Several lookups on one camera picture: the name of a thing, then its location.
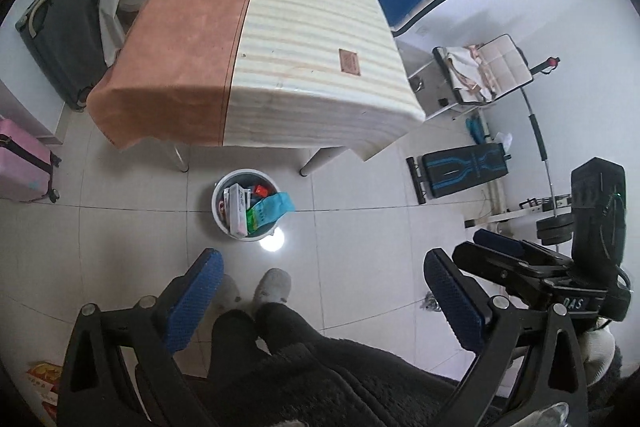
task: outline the weight plate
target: weight plate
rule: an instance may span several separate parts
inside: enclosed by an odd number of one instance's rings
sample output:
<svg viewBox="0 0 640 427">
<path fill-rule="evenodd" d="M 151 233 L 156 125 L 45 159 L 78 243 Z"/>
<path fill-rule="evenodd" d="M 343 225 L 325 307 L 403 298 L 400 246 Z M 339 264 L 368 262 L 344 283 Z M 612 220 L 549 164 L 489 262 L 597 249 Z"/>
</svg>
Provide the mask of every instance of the weight plate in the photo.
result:
<svg viewBox="0 0 640 427">
<path fill-rule="evenodd" d="M 554 237 L 552 239 L 543 239 L 542 245 L 544 247 L 551 247 L 551 245 L 560 245 L 560 243 L 566 243 L 567 241 L 571 241 L 571 234 L 569 235 L 561 235 L 560 237 Z"/>
<path fill-rule="evenodd" d="M 557 229 L 538 230 L 536 235 L 538 236 L 538 239 L 552 239 L 563 235 L 571 235 L 573 232 L 574 226 L 566 225 L 565 227 L 558 227 Z"/>
<path fill-rule="evenodd" d="M 545 217 L 536 222 L 537 230 L 558 229 L 565 227 L 566 225 L 572 225 L 574 222 L 574 215 L 572 213 L 560 214 L 559 216 Z"/>
</svg>

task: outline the leather tag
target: leather tag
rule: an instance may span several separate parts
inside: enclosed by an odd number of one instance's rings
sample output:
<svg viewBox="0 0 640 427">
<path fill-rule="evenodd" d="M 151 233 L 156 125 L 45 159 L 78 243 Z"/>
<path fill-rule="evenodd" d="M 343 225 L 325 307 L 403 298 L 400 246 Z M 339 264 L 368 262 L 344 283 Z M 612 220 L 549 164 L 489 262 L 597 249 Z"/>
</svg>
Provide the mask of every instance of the leather tag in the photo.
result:
<svg viewBox="0 0 640 427">
<path fill-rule="evenodd" d="M 360 63 L 358 62 L 358 54 L 340 50 L 340 69 L 342 73 L 360 75 Z"/>
</svg>

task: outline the gray slipper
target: gray slipper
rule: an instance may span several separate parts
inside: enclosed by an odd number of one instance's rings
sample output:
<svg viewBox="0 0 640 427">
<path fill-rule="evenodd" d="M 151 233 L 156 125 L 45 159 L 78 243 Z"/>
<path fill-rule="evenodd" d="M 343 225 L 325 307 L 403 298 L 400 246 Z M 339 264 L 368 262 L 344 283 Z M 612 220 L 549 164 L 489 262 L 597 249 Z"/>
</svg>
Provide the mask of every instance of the gray slipper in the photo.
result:
<svg viewBox="0 0 640 427">
<path fill-rule="evenodd" d="M 291 276 L 287 272 L 280 268 L 267 270 L 255 289 L 254 311 L 269 302 L 286 304 L 290 292 Z"/>
<path fill-rule="evenodd" d="M 213 295 L 209 309 L 213 309 L 217 314 L 222 315 L 228 311 L 238 308 L 238 303 L 242 300 L 240 290 L 233 277 L 226 273 L 222 276 L 218 291 Z"/>
</svg>

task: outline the plastic bag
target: plastic bag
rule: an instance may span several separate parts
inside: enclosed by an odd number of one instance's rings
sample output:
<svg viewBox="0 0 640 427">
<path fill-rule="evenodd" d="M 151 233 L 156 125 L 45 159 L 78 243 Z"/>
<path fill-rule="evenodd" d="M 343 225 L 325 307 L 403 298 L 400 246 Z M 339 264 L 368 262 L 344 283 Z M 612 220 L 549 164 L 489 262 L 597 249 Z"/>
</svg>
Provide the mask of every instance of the plastic bag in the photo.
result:
<svg viewBox="0 0 640 427">
<path fill-rule="evenodd" d="M 49 362 L 38 362 L 27 371 L 27 378 L 42 400 L 42 407 L 53 421 L 58 414 L 58 384 L 61 375 L 62 367 Z"/>
<path fill-rule="evenodd" d="M 547 409 L 532 412 L 512 427 L 566 427 L 569 417 L 569 404 L 558 402 Z"/>
</svg>

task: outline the dark gray suitcase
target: dark gray suitcase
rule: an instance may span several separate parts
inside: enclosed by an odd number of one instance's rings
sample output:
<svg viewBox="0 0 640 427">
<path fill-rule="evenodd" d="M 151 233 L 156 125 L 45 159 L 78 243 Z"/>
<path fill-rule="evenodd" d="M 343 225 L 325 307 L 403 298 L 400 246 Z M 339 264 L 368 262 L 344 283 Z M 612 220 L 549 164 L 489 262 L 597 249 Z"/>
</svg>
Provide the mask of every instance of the dark gray suitcase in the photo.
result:
<svg viewBox="0 0 640 427">
<path fill-rule="evenodd" d="M 98 0 L 35 0 L 16 29 L 60 97 L 82 109 L 107 70 Z"/>
</svg>

